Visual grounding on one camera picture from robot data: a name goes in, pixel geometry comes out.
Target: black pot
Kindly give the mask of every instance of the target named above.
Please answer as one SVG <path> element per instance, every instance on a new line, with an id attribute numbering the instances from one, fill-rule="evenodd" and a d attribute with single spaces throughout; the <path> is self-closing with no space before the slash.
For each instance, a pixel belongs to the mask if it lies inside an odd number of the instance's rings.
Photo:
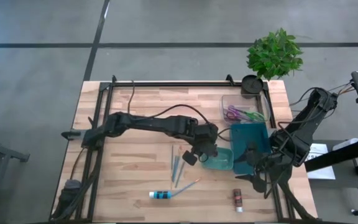
<path id="1" fill-rule="evenodd" d="M 260 78 L 256 75 L 247 75 L 241 81 L 241 94 L 259 94 L 263 87 L 264 83 Z"/>

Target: clear plastic container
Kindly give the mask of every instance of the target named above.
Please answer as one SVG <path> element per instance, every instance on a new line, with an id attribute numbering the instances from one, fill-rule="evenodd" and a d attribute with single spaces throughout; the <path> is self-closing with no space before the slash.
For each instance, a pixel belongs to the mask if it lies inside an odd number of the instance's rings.
<path id="1" fill-rule="evenodd" d="M 221 114 L 227 124 L 264 123 L 270 119 L 264 95 L 223 95 Z"/>

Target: wooden table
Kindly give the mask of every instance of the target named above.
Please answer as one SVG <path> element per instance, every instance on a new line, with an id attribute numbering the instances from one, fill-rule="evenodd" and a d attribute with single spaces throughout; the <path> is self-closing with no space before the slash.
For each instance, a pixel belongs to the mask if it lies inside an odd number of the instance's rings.
<path id="1" fill-rule="evenodd" d="M 291 110 L 283 81 L 268 83 L 276 121 L 290 121 Z M 73 128 L 89 129 L 88 117 L 93 117 L 99 82 L 84 82 L 75 114 Z M 110 113 L 126 112 L 132 88 L 114 87 Z M 221 119 L 219 101 L 222 95 L 240 94 L 238 87 L 137 87 L 131 103 L 131 113 L 150 116 L 169 106 L 183 103 L 200 110 L 219 129 L 226 128 Z M 202 118 L 189 108 L 175 108 L 161 117 L 181 114 Z M 67 179 L 78 153 L 81 141 L 70 141 L 56 197 Z M 228 142 L 218 140 L 218 146 Z M 253 190 L 252 184 L 234 178 L 231 171 L 207 170 L 197 162 L 185 166 L 178 188 L 202 178 L 192 188 L 170 200 L 150 199 L 154 190 L 176 190 L 170 181 L 171 148 L 179 154 L 188 149 L 186 142 L 170 138 L 163 133 L 130 129 L 118 138 L 106 138 L 94 222 L 268 222 L 277 221 L 272 196 Z M 81 180 L 85 154 L 75 172 Z M 309 213 L 317 216 L 308 177 L 303 166 L 293 169 L 290 187 Z M 236 213 L 232 190 L 242 190 L 243 213 Z M 285 200 L 280 193 L 283 210 Z M 85 197 L 84 212 L 88 211 L 89 193 Z"/>

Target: green leaves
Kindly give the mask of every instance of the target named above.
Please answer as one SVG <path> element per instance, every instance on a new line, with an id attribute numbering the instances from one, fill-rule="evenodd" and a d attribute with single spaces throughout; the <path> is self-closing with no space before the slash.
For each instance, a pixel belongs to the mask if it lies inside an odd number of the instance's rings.
<path id="1" fill-rule="evenodd" d="M 292 70 L 300 70 L 303 60 L 297 56 L 302 51 L 293 40 L 295 36 L 287 35 L 282 28 L 255 40 L 254 45 L 248 49 L 248 67 L 257 72 L 258 78 L 264 77 L 267 80 L 288 75 Z"/>

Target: scissors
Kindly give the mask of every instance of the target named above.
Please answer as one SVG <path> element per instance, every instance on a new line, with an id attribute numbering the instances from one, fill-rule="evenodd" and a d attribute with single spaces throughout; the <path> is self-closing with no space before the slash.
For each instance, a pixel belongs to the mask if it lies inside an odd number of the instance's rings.
<path id="1" fill-rule="evenodd" d="M 264 122 L 265 116 L 258 112 L 248 112 L 239 110 L 233 105 L 230 105 L 227 108 L 226 117 L 233 121 L 258 121 L 258 122 Z"/>

